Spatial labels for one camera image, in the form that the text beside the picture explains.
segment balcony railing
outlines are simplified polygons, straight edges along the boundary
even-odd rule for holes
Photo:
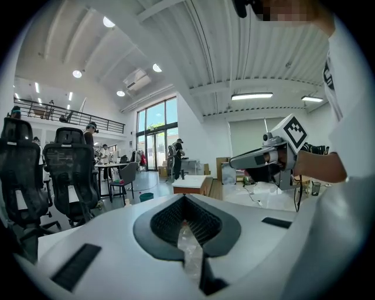
[[[21,115],[26,117],[81,126],[86,126],[89,122],[95,122],[99,130],[124,133],[125,124],[85,114],[84,112],[67,110],[51,104],[40,105],[38,102],[24,99],[15,99],[14,104],[21,108]]]

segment air conditioner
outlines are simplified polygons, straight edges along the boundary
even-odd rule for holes
[[[138,91],[150,82],[150,77],[141,69],[135,70],[124,80],[125,86],[130,91]]]

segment ceiling light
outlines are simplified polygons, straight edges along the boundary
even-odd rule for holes
[[[311,101],[311,102],[322,102],[322,101],[323,101],[322,98],[307,97],[307,96],[302,97],[301,100],[302,100],[302,101]]]
[[[162,69],[160,69],[160,67],[156,63],[154,63],[154,65],[152,66],[152,68],[153,68],[153,70],[155,72],[158,72],[158,73],[162,71]]]
[[[103,24],[105,27],[112,28],[115,26],[115,23],[111,22],[106,16],[103,18]]]
[[[252,94],[241,94],[233,95],[232,100],[246,100],[246,99],[258,99],[258,98],[271,98],[273,93],[252,93]]]
[[[82,77],[82,73],[81,73],[80,70],[74,70],[74,71],[73,71],[73,76],[74,76],[75,78],[81,78],[81,77]]]

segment black mesh office chair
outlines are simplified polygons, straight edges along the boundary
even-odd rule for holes
[[[8,217],[24,229],[31,229],[20,241],[32,236],[54,232],[48,228],[58,221],[40,225],[40,217],[48,211],[48,196],[39,188],[36,174],[40,148],[32,142],[33,134],[28,122],[4,118],[0,138],[0,178]]]
[[[72,227],[93,218],[99,197],[94,185],[94,150],[86,145],[81,130],[63,127],[44,155],[54,190],[54,205],[69,218]]]

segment trash bin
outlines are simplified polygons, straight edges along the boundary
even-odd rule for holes
[[[144,193],[142,195],[139,196],[139,199],[141,202],[144,202],[144,201],[147,201],[147,200],[151,200],[154,198],[154,194],[153,193]]]
[[[319,194],[320,189],[321,189],[321,183],[320,182],[312,182],[311,195],[317,196]]]

